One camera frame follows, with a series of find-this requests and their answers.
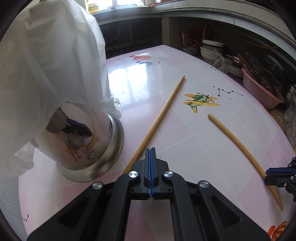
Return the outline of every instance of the bowl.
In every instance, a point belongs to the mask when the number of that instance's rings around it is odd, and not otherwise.
[[[237,72],[232,71],[231,69],[228,69],[228,73],[238,78],[243,78],[244,76],[244,74],[239,74]]]
[[[211,50],[211,51],[214,51],[214,49],[216,49],[218,51],[218,53],[223,53],[223,49],[222,48],[215,48],[215,47],[208,46],[208,45],[205,45],[205,44],[203,44],[202,46],[205,49],[208,49],[208,50]]]
[[[202,40],[202,43],[203,44],[206,44],[206,45],[211,45],[211,46],[216,46],[216,47],[224,47],[224,44],[223,43],[219,43],[219,42],[216,42],[216,41],[211,41],[211,40]]]
[[[206,53],[208,55],[211,55],[213,57],[216,56],[212,50],[209,50],[209,49],[206,49],[206,48],[203,48],[203,47],[200,47],[200,51],[203,52],[203,53]]]
[[[209,54],[206,54],[206,53],[204,53],[204,52],[200,52],[200,54],[202,55],[202,57],[205,59],[205,61],[207,61],[207,62],[211,62],[214,58],[215,58],[215,56],[212,56],[212,55],[209,55]]]
[[[197,48],[193,48],[190,46],[184,46],[183,47],[183,52],[190,54],[190,55],[196,55],[198,49]]]
[[[244,74],[241,69],[236,68],[236,67],[234,67],[232,65],[228,65],[228,69],[230,69],[232,72],[240,74],[241,76],[243,76],[243,74]]]
[[[246,68],[242,68],[244,73],[243,85],[244,88],[249,91],[267,110],[271,110],[276,107],[279,103],[284,102],[284,98],[281,92],[275,87],[275,97],[272,93],[262,87],[256,80],[254,80],[249,74]]]

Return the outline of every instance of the tile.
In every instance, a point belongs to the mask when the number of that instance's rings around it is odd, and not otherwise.
[[[163,67],[160,66],[158,71],[155,71],[154,68],[147,69],[147,74],[149,75],[148,82],[149,85],[152,85],[157,93],[164,91],[172,91],[175,89],[177,84],[180,82],[181,78],[186,75],[184,71],[180,71],[175,67]],[[185,76],[184,84],[192,85],[194,84],[194,79],[187,78]]]
[[[269,146],[266,156],[274,167],[287,167],[292,160],[293,156],[278,131]]]
[[[218,119],[223,124],[227,123],[227,117],[225,119],[221,117]],[[242,134],[244,133],[244,130],[240,128],[237,128],[237,130],[240,130]],[[235,194],[239,193],[251,179],[254,172],[257,171],[253,164],[237,145],[214,124],[195,136],[210,154],[214,163],[218,166],[219,172],[225,176],[232,192]]]
[[[197,59],[196,62],[176,66],[175,68],[178,69],[181,74],[185,75],[186,80],[184,84],[186,85],[188,84],[188,80],[190,83],[192,82],[192,84],[202,84],[211,81],[213,78],[213,76],[209,74],[209,72],[212,72],[210,69],[211,65],[200,59]]]
[[[190,135],[192,135],[192,132],[180,117],[177,116],[174,110],[169,109],[147,147],[155,147],[157,150],[162,150]]]
[[[20,207],[0,199],[0,209],[13,231],[22,241],[27,240],[27,233],[22,221]]]
[[[125,139],[119,159],[125,164],[130,161],[164,105],[165,100],[155,95],[122,109],[121,122]],[[173,110],[168,110],[148,146],[161,150],[189,135],[191,132],[182,120]]]
[[[126,226],[125,241],[138,241],[139,237],[141,237],[142,241],[157,241],[139,208],[139,202],[132,200]]]
[[[111,72],[113,69],[119,68],[121,65],[128,63],[128,59],[122,56],[117,56],[115,58],[110,58],[106,60],[108,72]]]
[[[169,200],[152,199],[138,204],[157,241],[174,240]]]
[[[98,177],[95,180],[92,180],[87,183],[77,183],[75,185],[62,188],[63,200],[65,205],[69,204],[74,198],[76,198],[80,193],[82,193],[85,189],[87,189],[90,185],[92,185],[96,181],[100,181],[103,184],[115,182],[117,178],[122,174],[123,170],[118,170],[112,173],[106,173],[101,177]]]
[[[67,187],[76,182],[65,178],[51,160],[37,148],[34,152],[34,167],[19,176],[19,193],[43,191],[46,189]]]
[[[291,146],[291,144],[290,144],[288,138],[286,137],[285,133],[283,132],[283,130],[282,130],[279,126],[277,126],[277,127],[278,127],[277,130],[278,130],[280,136],[282,137],[284,143],[286,144],[286,146],[287,146],[287,148],[288,148],[290,154],[291,154],[292,156],[295,156],[295,152],[294,152],[294,150],[293,150],[293,148],[292,148],[292,146]]]
[[[18,196],[18,177],[4,176],[0,180],[0,198],[16,206],[20,206]]]
[[[28,193],[27,206],[32,229],[35,230],[65,206],[62,189]]]
[[[141,64],[109,72],[110,91],[119,98],[121,107],[157,94],[153,85],[149,85],[146,68]]]
[[[21,193],[20,194],[20,210],[23,217],[23,225],[25,226],[26,232],[29,235],[34,231],[32,226],[32,218],[31,214],[29,213],[28,204],[27,204],[27,194]]]
[[[187,54],[184,54],[182,52],[172,54],[169,56],[163,56],[163,57],[160,57],[160,59],[171,66],[188,64],[188,63],[196,62],[198,60],[197,58],[193,56],[188,56]]]
[[[149,52],[153,51],[153,54],[156,57],[161,57],[161,56],[169,56],[171,54],[177,54],[180,53],[179,50],[166,46],[166,45],[160,45],[160,46],[156,46],[156,47],[152,47],[152,48],[148,48],[146,49]]]
[[[270,163],[270,161],[269,161],[269,159],[267,158],[266,155],[263,157],[263,160],[261,161],[260,166],[262,167],[262,169],[263,169],[265,172],[266,172],[269,168],[274,167],[274,166]]]
[[[168,163],[169,169],[181,175],[186,181],[198,183],[206,180],[217,190],[239,205],[235,192],[220,171],[219,165],[203,145],[198,136],[190,136],[164,150],[157,151],[156,157]]]
[[[275,119],[273,119],[273,117],[268,112],[268,110],[265,109],[264,106],[259,101],[257,101],[255,98],[253,99],[253,104],[256,105],[257,107],[259,107],[261,113],[266,114],[266,117],[269,119],[269,122],[271,122],[274,125],[274,127],[278,129],[279,124],[275,121]]]
[[[237,123],[232,122],[232,125],[228,124],[228,126],[235,129],[233,134],[261,163],[277,131],[271,116],[264,108],[258,108],[254,99],[250,99],[238,108],[235,116]]]
[[[243,205],[243,212],[260,227],[265,227],[278,208],[278,204],[259,173],[255,173],[240,191],[238,200]]]

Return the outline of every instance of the table surface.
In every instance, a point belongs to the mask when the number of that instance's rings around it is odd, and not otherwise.
[[[167,161],[170,170],[186,181],[209,181],[264,230],[290,221],[296,208],[292,195],[278,189],[284,204],[280,211],[255,167],[207,117],[211,113],[220,120],[264,170],[286,167],[294,151],[285,134],[241,85],[204,61],[164,45],[108,59],[107,66],[111,92],[121,102],[125,140],[116,163],[97,180],[109,183],[121,175],[185,75],[148,147],[155,147],[157,158]],[[212,101],[197,107],[186,104],[193,100],[190,95],[201,94],[219,105]],[[34,164],[19,177],[20,208],[28,234],[93,183],[66,179],[56,163],[38,149]],[[125,240],[139,237],[143,241],[173,240],[167,200],[132,201]]]

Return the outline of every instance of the stacked bowls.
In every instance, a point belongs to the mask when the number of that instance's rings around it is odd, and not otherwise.
[[[232,66],[230,64],[228,65],[228,73],[230,73],[233,76],[236,76],[238,78],[243,78],[243,76],[244,76],[244,73],[242,72],[241,69],[236,68],[236,67],[234,67],[234,66]]]
[[[202,47],[200,47],[200,53],[202,57],[205,59],[205,61],[211,62],[216,57],[216,54],[214,53],[214,49],[216,49],[218,53],[222,53],[223,48],[224,48],[223,43],[219,43],[211,40],[203,40]]]

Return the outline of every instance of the stainless steel pot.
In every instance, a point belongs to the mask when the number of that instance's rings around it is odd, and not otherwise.
[[[119,119],[64,103],[35,141],[42,153],[57,162],[66,178],[87,182],[109,170],[119,156],[123,139]]]
[[[291,103],[292,98],[295,95],[296,95],[296,85],[295,84],[288,85],[284,89],[284,97],[289,103]]]

